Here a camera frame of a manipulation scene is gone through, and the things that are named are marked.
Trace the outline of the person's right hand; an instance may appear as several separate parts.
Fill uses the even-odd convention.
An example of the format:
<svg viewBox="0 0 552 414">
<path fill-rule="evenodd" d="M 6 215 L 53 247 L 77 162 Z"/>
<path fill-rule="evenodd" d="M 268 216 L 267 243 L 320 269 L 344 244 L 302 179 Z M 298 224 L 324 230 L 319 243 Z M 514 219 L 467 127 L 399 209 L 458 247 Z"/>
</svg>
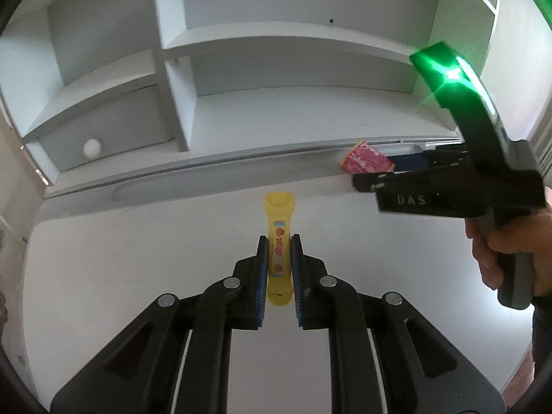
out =
<svg viewBox="0 0 552 414">
<path fill-rule="evenodd" d="M 527 252 L 532 255 L 535 269 L 533 295 L 551 294 L 551 205 L 536 214 L 517 218 L 484 237 L 473 219 L 465 220 L 466 236 L 472 240 L 473 257 L 478 262 L 485 286 L 498 290 L 503 271 L 498 254 Z"/>
</svg>

